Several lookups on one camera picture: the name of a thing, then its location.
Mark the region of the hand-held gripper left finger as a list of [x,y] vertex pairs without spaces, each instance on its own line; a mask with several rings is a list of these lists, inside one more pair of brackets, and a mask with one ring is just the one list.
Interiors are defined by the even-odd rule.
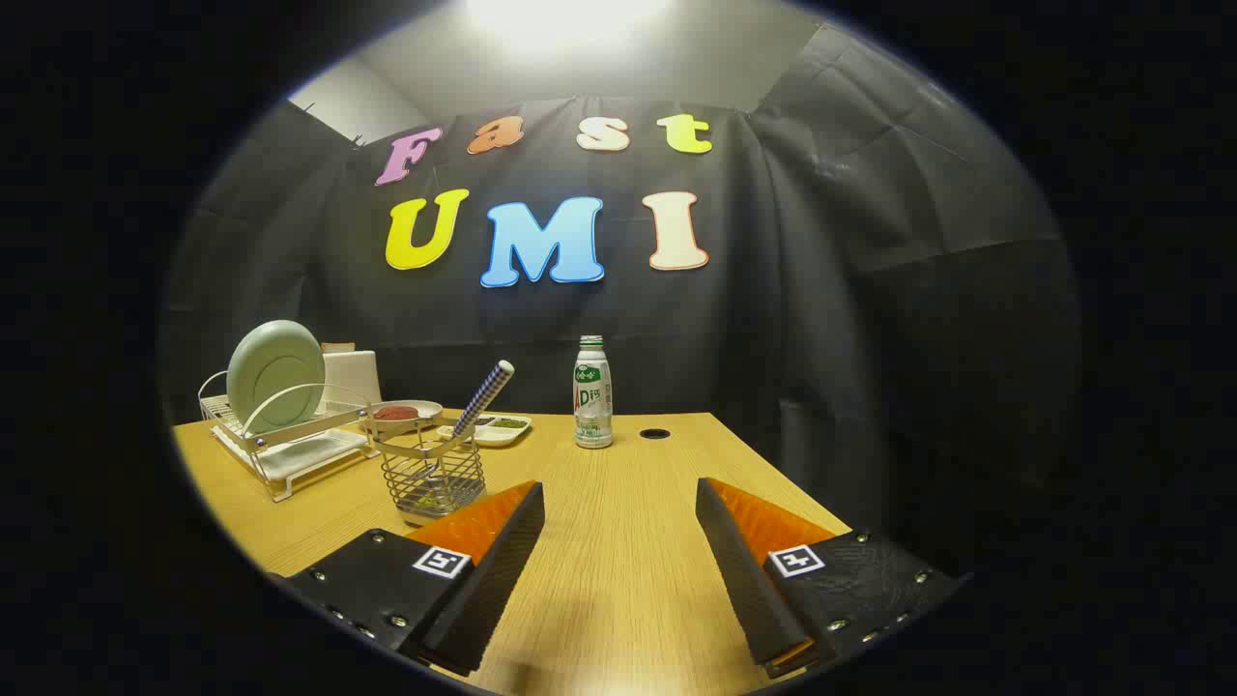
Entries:
[[544,520],[543,485],[527,480],[403,535],[362,532],[281,587],[367,642],[468,677]]

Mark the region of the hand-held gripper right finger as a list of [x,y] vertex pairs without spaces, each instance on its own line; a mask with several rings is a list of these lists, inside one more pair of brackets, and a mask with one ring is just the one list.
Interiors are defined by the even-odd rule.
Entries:
[[695,516],[757,665],[828,670],[909,629],[964,579],[866,529],[844,534],[719,478]]

